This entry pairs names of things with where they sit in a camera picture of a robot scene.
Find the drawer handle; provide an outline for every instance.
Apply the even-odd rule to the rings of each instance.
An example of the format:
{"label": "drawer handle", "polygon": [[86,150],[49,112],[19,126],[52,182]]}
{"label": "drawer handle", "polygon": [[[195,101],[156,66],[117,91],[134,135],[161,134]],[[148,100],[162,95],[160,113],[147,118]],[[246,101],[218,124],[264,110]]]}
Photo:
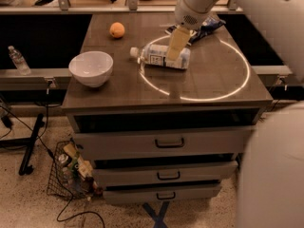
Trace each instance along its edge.
{"label": "drawer handle", "polygon": [[176,193],[175,192],[173,192],[172,196],[170,196],[170,197],[161,197],[160,194],[158,194],[158,193],[156,194],[156,198],[158,200],[173,200],[175,197],[176,197]]}
{"label": "drawer handle", "polygon": [[177,180],[180,177],[181,177],[181,172],[180,171],[178,171],[178,175],[176,177],[172,177],[172,178],[162,178],[161,175],[160,175],[160,173],[158,172],[158,179],[160,181]]}
{"label": "drawer handle", "polygon": [[161,145],[159,144],[158,140],[155,140],[155,145],[158,148],[182,148],[184,146],[184,138],[181,138],[180,143],[178,144],[165,144],[165,145]]}

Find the floor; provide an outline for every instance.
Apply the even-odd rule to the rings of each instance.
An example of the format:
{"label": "floor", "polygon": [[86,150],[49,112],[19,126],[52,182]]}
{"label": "floor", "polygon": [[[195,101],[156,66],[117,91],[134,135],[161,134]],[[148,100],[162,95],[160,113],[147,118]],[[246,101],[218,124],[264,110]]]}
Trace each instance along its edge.
{"label": "floor", "polygon": [[[42,106],[17,106],[12,112],[25,124],[33,127],[36,116],[46,109]],[[4,139],[25,138],[30,130],[13,117],[12,131]],[[0,122],[0,136],[8,129]],[[42,136],[52,151],[57,143],[68,141],[72,129],[60,107],[49,109],[47,130]],[[58,222],[57,218],[67,201],[48,195],[48,179],[52,159],[37,141],[29,164],[34,168],[30,175],[19,176],[19,166],[25,149],[0,149],[0,227],[6,228],[80,228],[103,227],[98,216],[86,214]],[[222,189],[212,199],[192,199],[170,202],[109,205],[102,198],[73,200],[59,219],[79,212],[97,212],[106,228],[228,228],[235,227],[238,173],[222,182]]]}

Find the black metal stand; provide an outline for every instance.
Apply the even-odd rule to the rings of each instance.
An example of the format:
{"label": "black metal stand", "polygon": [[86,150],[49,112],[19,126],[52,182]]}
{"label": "black metal stand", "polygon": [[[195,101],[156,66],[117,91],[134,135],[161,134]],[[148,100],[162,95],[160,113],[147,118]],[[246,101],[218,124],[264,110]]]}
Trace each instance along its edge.
{"label": "black metal stand", "polygon": [[17,146],[26,146],[26,153],[24,158],[22,159],[22,163],[19,169],[19,175],[23,176],[25,174],[30,174],[33,171],[32,165],[29,166],[29,159],[34,148],[35,142],[38,137],[39,128],[44,125],[42,119],[44,118],[43,114],[39,114],[35,126],[32,130],[31,136],[29,138],[21,138],[21,139],[14,139],[14,140],[4,140],[0,141],[0,147],[17,147]]}

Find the bottle with white cap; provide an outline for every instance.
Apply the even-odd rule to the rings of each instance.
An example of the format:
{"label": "bottle with white cap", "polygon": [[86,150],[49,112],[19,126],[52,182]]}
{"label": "bottle with white cap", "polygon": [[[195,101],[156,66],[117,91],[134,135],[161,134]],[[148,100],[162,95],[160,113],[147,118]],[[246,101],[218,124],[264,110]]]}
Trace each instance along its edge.
{"label": "bottle with white cap", "polygon": [[190,61],[190,49],[184,48],[176,61],[166,60],[168,46],[148,44],[143,49],[132,47],[131,57],[137,58],[138,64],[154,65],[160,67],[173,67],[177,69],[187,69]]}
{"label": "bottle with white cap", "polygon": [[29,65],[27,64],[26,59],[23,57],[23,55],[18,49],[16,49],[13,46],[9,46],[9,57],[17,67],[20,74],[22,75],[30,74]]}

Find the white bowl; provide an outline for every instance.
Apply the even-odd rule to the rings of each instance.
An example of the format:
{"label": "white bowl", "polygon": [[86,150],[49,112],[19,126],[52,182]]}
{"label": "white bowl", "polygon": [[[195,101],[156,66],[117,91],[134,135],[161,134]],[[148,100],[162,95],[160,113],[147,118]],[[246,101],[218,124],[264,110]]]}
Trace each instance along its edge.
{"label": "white bowl", "polygon": [[102,51],[88,51],[74,57],[68,69],[84,86],[99,87],[109,79],[113,70],[113,59]]}

